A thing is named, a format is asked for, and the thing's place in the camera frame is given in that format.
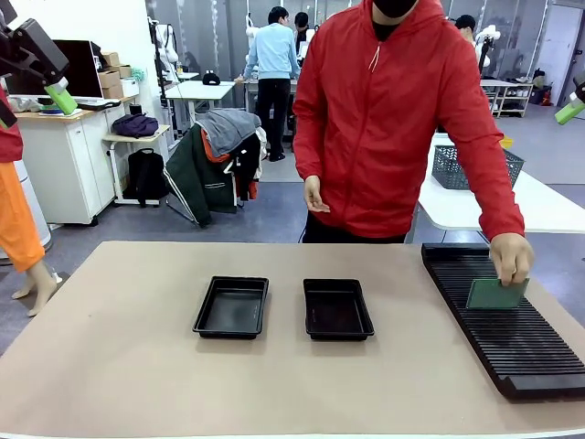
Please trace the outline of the person's right hand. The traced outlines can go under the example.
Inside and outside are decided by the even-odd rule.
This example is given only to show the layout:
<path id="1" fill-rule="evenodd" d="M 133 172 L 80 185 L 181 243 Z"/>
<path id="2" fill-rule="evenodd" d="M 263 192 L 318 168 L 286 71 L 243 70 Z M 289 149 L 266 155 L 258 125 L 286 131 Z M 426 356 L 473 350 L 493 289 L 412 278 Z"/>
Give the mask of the person's right hand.
<path id="1" fill-rule="evenodd" d="M 320 189 L 319 176 L 309 176 L 304 180 L 303 193 L 306 206 L 313 213 L 329 213 L 330 208 L 323 202 Z"/>

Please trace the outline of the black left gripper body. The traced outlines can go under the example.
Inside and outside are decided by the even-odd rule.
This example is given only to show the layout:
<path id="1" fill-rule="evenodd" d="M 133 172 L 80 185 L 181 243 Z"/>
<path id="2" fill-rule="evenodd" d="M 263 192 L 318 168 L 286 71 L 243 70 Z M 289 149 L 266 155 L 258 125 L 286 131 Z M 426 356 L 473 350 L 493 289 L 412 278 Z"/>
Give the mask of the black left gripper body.
<path id="1" fill-rule="evenodd" d="M 1 25 L 1 75 L 16 75 L 50 86 L 65 76 L 69 61 L 40 24 L 32 18 L 20 27 Z"/>

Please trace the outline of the person's left hand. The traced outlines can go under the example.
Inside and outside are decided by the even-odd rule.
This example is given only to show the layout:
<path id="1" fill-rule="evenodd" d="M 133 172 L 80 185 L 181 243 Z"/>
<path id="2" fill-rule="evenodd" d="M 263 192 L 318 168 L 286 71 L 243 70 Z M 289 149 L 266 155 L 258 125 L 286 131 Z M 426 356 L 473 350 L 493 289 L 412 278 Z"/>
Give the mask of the person's left hand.
<path id="1" fill-rule="evenodd" d="M 535 260 L 532 246 L 517 233 L 502 233 L 493 237 L 490 255 L 498 279 L 504 286 L 523 283 Z"/>

